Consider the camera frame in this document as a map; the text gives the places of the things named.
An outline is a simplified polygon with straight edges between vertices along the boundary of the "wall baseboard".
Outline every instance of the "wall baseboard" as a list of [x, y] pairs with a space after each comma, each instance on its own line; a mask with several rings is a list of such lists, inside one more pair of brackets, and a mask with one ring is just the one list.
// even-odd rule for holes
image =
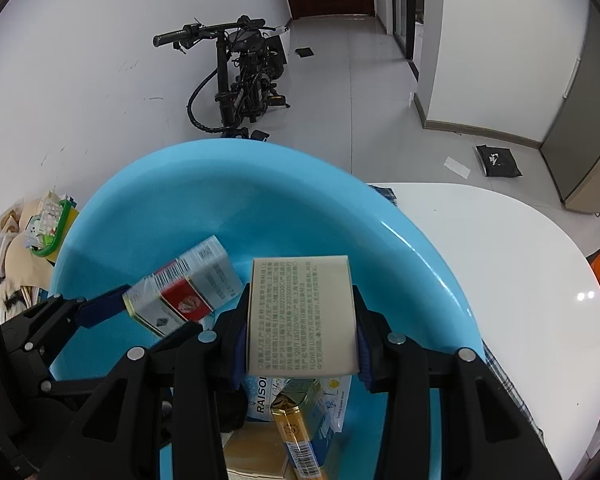
[[499, 132], [498, 130], [490, 130], [488, 128], [479, 128], [478, 126], [469, 126], [468, 124], [457, 124], [457, 123], [445, 123], [443, 121], [429, 121], [424, 115], [424, 108], [420, 98], [416, 93], [413, 96], [413, 101], [420, 117], [420, 122], [425, 130], [439, 130], [442, 132], [455, 132], [457, 134], [467, 135], [478, 135], [481, 137], [488, 137], [489, 139], [503, 140], [505, 142], [511, 142], [512, 144], [520, 144], [521, 146], [528, 146], [529, 148], [535, 148], [539, 150], [542, 146], [542, 142], [539, 140], [525, 139], [525, 137], [519, 137], [506, 132]]

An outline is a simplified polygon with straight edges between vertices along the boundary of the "tiled floor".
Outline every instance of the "tiled floor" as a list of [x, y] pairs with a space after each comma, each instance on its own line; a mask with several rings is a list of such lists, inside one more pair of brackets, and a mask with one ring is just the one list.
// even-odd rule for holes
[[[300, 58], [293, 53], [300, 46], [315, 55]], [[270, 108], [254, 125], [271, 134], [270, 142], [323, 158], [366, 182], [455, 182], [492, 189], [549, 217], [585, 255], [600, 248], [600, 216], [561, 208], [538, 150], [422, 128], [410, 102], [417, 82], [377, 20], [297, 20], [291, 51], [278, 87], [291, 108]], [[485, 177], [475, 152], [480, 144], [510, 148], [523, 176]], [[468, 179], [443, 165], [448, 156], [471, 170]]]

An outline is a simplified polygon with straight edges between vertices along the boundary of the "white paper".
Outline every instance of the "white paper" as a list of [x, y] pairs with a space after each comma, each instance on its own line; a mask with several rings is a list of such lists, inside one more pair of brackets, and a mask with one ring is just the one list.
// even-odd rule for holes
[[469, 173], [471, 173], [471, 170], [468, 167], [460, 164], [457, 160], [453, 160], [450, 156], [446, 158], [444, 166], [449, 168], [454, 173], [457, 173], [462, 178], [468, 178]]

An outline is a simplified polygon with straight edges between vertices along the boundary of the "bicycle handlebar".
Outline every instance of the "bicycle handlebar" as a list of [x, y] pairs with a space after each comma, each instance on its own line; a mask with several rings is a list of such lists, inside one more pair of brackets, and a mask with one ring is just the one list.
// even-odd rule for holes
[[166, 34], [158, 34], [158, 36], [154, 36], [154, 46], [174, 43], [175, 41], [185, 41], [189, 38], [189, 34], [190, 32], [184, 28], [182, 30], [167, 32]]
[[154, 46], [174, 43], [175, 41], [193, 41], [201, 38], [211, 38], [211, 36], [206, 36], [206, 34], [213, 34], [214, 32], [220, 32], [221, 30], [227, 30], [228, 28], [242, 28], [244, 30], [270, 28], [271, 30], [275, 30], [271, 27], [265, 27], [265, 23], [263, 18], [250, 20], [248, 16], [241, 16], [235, 23], [221, 23], [220, 25], [211, 25], [209, 27], [203, 27], [199, 23], [193, 23], [191, 25], [185, 25], [180, 30], [174, 30], [173, 32], [154, 36]]

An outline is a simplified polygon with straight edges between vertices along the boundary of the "small product box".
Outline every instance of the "small product box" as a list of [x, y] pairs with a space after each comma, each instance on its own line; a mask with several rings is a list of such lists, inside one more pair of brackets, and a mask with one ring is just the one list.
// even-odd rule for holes
[[131, 287], [123, 296], [129, 315], [165, 336], [238, 296], [242, 283], [215, 236], [196, 245]]
[[346, 256], [254, 258], [247, 373], [320, 378], [358, 373]]
[[321, 378], [322, 399], [324, 407], [331, 418], [331, 429], [342, 432], [344, 415], [347, 412], [347, 401], [351, 389], [351, 376]]
[[336, 480], [340, 449], [322, 403], [320, 381], [289, 381], [271, 413], [298, 478]]
[[245, 422], [224, 447], [229, 480], [295, 480], [273, 422]]
[[247, 394], [248, 401], [247, 417], [272, 422], [271, 403], [287, 382], [288, 379], [247, 375], [242, 380], [242, 386]]

